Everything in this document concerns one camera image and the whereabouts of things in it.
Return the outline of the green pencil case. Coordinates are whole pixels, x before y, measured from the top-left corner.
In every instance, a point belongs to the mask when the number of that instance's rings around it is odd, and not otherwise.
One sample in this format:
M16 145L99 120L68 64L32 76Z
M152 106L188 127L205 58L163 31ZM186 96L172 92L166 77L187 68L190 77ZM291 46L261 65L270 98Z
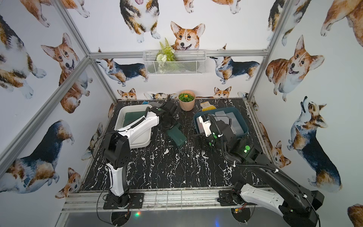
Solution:
M174 141L178 147L182 147L186 142L187 138L180 130L181 124L177 123L172 128L166 131L166 134Z
M138 121L142 116L145 115L144 111L137 111L137 112L127 112L124 116L124 121L122 127L126 127L131 123Z

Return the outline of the teal storage box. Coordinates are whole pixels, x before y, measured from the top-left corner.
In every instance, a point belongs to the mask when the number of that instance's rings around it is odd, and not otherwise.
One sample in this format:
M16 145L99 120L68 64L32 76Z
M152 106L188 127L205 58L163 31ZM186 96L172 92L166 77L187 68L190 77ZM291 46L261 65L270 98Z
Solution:
M244 134L242 134L241 136L236 136L237 138L242 138L244 137L248 132L249 132L249 127L247 126L247 122L246 122L246 117L244 117L242 115L242 113L235 107L224 107L224 108L218 108L215 110L210 110L210 111L204 111L204 112L197 112L194 116L193 116L193 121L194 121L194 125L195 125L195 129L196 132L199 133L199 127L197 124L197 118L201 115L205 115L205 114L213 114L215 116L222 116L222 120L228 123L228 118L224 117L224 115L226 115L227 113L234 113L235 117L237 118L239 124L241 125L242 129L244 130Z

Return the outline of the white storage tray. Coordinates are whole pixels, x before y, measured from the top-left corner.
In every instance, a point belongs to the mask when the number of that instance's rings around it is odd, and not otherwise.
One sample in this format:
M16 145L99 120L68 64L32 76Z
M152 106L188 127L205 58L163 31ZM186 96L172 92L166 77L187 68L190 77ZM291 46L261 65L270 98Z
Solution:
M120 130L121 128L128 126L129 124L135 122L139 118L141 118L145 114L145 110L147 107L152 108L152 105L142 104L142 105L133 105L123 107L119 114L114 126L114 130ZM144 148L150 144L151 140L151 128L145 131L142 135L136 138L131 144L130 148Z

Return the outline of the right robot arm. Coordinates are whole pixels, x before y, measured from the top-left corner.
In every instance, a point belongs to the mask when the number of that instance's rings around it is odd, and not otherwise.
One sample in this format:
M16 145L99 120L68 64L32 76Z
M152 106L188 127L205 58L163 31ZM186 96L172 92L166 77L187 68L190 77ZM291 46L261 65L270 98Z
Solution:
M262 206L280 215L291 227L320 227L321 221L317 209L324 201L319 191L310 191L293 180L267 156L238 139L232 132L231 123L226 124L208 115L204 132L209 146L219 152L232 167L251 169L273 190L267 191L247 183L238 181L221 204L242 205L249 203Z

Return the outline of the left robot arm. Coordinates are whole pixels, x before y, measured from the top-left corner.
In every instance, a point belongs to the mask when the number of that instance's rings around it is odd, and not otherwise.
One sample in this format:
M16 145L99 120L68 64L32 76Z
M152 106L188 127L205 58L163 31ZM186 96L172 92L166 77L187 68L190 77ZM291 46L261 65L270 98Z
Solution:
M130 150L144 148L150 144L150 140L138 143L135 141L140 137L145 139L146 133L150 134L151 129L158 125L166 130L174 128L177 125L174 118L176 110L177 105L171 100L156 106L133 105L120 110L114 131L106 133L103 137L102 155L110 174L109 195L112 199L121 203L129 198L125 168L130 162Z

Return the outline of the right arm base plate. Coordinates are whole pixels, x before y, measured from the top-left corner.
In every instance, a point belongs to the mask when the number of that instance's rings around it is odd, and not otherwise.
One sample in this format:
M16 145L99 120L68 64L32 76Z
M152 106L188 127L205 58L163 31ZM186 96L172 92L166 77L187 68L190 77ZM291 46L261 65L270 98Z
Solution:
M246 202L233 190L219 191L217 201L220 203L221 206L255 205L254 203Z

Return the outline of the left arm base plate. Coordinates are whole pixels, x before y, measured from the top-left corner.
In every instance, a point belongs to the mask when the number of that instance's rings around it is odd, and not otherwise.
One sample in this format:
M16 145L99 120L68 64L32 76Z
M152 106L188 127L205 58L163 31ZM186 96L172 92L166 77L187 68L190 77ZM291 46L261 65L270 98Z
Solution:
M144 193L126 193L118 197L113 193L109 193L105 199L103 209L141 209L143 206L144 195Z

